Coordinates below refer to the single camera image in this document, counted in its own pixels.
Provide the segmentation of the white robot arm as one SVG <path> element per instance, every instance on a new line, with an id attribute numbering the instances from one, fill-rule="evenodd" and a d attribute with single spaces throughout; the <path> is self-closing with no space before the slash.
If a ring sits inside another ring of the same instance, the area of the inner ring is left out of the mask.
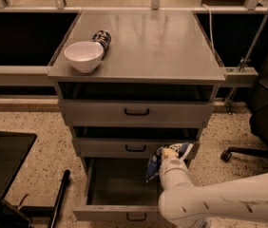
<path id="1" fill-rule="evenodd" d="M 160 180 L 160 213 L 179 228 L 208 228 L 211 218 L 268 222 L 268 173 L 196 186 L 183 158 L 165 148 Z"/>

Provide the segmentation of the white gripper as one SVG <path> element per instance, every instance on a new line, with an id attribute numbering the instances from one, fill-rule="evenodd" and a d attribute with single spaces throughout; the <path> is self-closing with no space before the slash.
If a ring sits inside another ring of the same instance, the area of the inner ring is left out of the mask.
<path id="1" fill-rule="evenodd" d="M 160 180 L 163 189 L 171 189 L 177 185 L 193 186 L 186 164 L 178 157 L 179 154 L 171 148 L 164 148 L 162 151 L 164 161 L 160 167 Z"/>

